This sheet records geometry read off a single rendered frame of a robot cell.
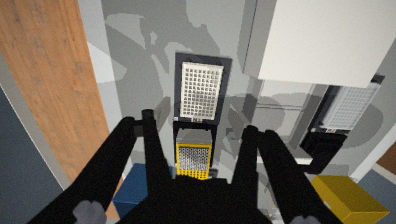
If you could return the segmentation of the blue open-top bin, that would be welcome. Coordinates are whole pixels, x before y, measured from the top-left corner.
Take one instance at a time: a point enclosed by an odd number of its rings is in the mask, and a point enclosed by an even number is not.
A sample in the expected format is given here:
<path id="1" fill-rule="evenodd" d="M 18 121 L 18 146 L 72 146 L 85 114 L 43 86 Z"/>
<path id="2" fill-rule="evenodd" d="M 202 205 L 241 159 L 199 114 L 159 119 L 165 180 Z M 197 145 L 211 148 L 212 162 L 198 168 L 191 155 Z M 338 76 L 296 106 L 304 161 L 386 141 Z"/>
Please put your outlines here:
<path id="1" fill-rule="evenodd" d="M 145 164 L 134 163 L 125 180 L 112 199 L 119 219 L 126 215 L 130 210 L 132 210 L 133 207 L 139 204 L 147 196 Z"/>

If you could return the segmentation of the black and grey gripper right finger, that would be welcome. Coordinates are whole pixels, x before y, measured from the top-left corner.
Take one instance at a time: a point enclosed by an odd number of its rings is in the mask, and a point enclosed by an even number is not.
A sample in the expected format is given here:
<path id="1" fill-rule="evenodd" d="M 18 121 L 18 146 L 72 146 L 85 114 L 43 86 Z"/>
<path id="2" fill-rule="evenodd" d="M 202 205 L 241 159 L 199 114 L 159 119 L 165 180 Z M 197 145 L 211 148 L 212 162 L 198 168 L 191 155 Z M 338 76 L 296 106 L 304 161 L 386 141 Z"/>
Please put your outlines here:
<path id="1" fill-rule="evenodd" d="M 343 224 L 324 204 L 275 131 L 258 131 L 235 103 L 230 104 L 227 118 L 242 143 L 223 224 L 259 224 L 257 149 L 284 224 Z"/>

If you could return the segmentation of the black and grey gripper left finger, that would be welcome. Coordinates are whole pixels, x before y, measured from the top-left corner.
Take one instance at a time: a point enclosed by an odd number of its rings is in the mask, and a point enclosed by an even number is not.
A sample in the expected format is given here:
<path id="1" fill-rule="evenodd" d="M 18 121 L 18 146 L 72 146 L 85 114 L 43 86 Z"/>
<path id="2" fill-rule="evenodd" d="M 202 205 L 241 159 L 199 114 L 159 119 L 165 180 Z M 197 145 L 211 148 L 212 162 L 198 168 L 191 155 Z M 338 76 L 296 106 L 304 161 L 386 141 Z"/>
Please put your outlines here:
<path id="1" fill-rule="evenodd" d="M 170 103 L 166 96 L 142 110 L 142 120 L 122 118 L 73 183 L 26 224 L 106 224 L 137 137 L 144 139 L 150 224 L 186 224 L 159 138 Z"/>

